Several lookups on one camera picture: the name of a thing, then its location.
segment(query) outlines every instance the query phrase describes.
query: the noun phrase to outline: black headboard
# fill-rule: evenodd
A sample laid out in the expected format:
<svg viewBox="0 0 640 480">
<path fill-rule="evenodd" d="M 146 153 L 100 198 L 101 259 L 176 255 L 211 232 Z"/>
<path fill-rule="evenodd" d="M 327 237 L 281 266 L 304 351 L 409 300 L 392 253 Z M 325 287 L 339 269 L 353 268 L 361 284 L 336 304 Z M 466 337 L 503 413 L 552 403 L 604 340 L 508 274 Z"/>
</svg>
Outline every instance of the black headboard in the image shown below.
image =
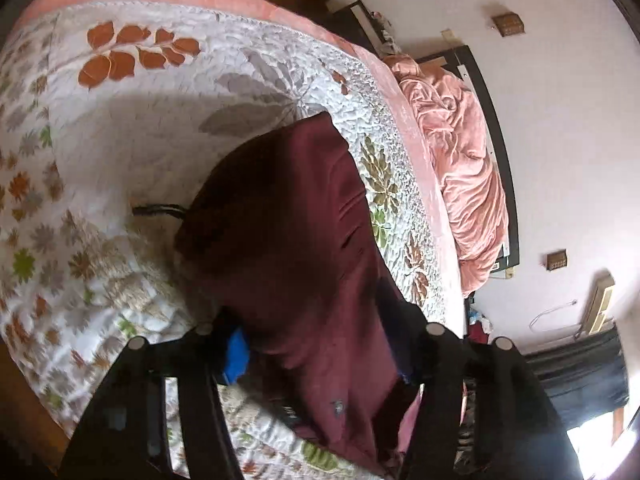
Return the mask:
<svg viewBox="0 0 640 480">
<path fill-rule="evenodd" d="M 509 269 L 515 267 L 520 263 L 520 245 L 518 243 L 518 213 L 516 211 L 516 197 L 513 192 L 513 180 L 511 179 L 511 167 L 509 165 L 509 157 L 507 156 L 507 149 L 504 146 L 504 139 L 502 138 L 502 131 L 500 129 L 500 123 L 498 122 L 498 116 L 495 114 L 494 104 L 491 101 L 489 91 L 484 84 L 484 79 L 480 73 L 480 69 L 476 64 L 471 49 L 468 46 L 463 45 L 450 50 L 445 50 L 431 56 L 421 57 L 416 61 L 424 63 L 427 61 L 433 61 L 438 58 L 441 65 L 445 70 L 452 72 L 460 79 L 463 78 L 461 71 L 468 73 L 473 90 L 475 90 L 482 111 L 484 112 L 484 118 L 486 125 L 489 129 L 492 143 L 494 145 L 495 158 L 498 163 L 498 170 L 500 171 L 500 179 L 502 181 L 502 187 L 504 189 L 505 200 L 507 203 L 507 213 L 509 215 L 509 253 L 504 253 L 504 248 L 500 250 L 496 265 L 492 269 L 492 272 L 499 272 L 500 270 Z"/>
</svg>

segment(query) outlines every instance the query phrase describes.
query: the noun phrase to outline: crumpled pink blanket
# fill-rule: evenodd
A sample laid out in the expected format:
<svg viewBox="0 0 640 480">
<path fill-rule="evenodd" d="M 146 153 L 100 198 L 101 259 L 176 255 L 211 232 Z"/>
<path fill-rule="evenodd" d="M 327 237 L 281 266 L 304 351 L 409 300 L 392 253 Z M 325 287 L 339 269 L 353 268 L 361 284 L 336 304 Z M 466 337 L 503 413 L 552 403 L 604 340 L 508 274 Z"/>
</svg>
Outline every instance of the crumpled pink blanket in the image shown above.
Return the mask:
<svg viewBox="0 0 640 480">
<path fill-rule="evenodd" d="M 489 278 L 508 225 L 500 175 L 486 150 L 482 108 L 459 78 L 438 66 L 423 73 L 406 55 L 384 61 L 427 140 L 456 240 L 466 297 Z"/>
</svg>

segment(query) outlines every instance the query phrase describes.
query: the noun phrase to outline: floral bedsheet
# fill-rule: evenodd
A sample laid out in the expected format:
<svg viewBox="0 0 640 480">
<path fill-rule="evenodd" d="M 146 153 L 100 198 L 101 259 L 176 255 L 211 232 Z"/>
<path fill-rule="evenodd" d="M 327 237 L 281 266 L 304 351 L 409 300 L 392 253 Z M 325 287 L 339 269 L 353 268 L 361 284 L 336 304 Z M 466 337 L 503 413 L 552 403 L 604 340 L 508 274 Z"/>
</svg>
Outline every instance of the floral bedsheet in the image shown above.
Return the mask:
<svg viewBox="0 0 640 480">
<path fill-rule="evenodd" d="M 203 317 L 175 285 L 177 221 L 134 219 L 132 205 L 188 206 L 236 146 L 320 110 L 349 143 L 398 287 L 443 321 L 414 174 L 359 60 L 282 25 L 143 2 L 57 10 L 9 39 L 0 54 L 0 327 L 67 434 L 129 338 L 177 338 Z M 186 474 L 175 381 L 167 389 L 172 462 Z M 297 438 L 238 388 L 220 394 L 248 478 L 370 477 Z"/>
</svg>

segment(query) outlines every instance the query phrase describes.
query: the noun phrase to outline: maroon shirt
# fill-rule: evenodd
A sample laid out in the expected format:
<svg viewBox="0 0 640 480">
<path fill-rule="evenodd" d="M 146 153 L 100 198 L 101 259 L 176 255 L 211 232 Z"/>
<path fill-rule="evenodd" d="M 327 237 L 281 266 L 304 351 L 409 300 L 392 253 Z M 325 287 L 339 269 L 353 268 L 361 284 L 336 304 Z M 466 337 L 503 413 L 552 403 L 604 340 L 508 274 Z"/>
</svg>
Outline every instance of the maroon shirt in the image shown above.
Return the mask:
<svg viewBox="0 0 640 480">
<path fill-rule="evenodd" d="M 282 398 L 292 400 L 285 412 L 296 433 L 377 474 L 394 470 L 417 389 L 399 379 L 376 309 L 378 280 L 401 295 L 330 115 L 256 137 L 225 157 L 191 205 L 176 248 L 269 363 Z M 405 435 L 414 420 L 412 410 Z"/>
</svg>

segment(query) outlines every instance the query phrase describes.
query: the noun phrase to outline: curtain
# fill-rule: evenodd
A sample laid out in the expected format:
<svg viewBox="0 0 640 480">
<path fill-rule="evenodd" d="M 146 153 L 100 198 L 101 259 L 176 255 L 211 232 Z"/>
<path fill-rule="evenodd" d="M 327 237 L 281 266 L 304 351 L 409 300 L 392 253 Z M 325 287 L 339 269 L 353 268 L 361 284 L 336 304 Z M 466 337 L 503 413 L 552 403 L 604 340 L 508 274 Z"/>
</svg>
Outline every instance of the curtain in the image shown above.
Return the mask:
<svg viewBox="0 0 640 480">
<path fill-rule="evenodd" d="M 615 327 L 525 359 L 568 430 L 628 401 L 625 360 Z"/>
</svg>

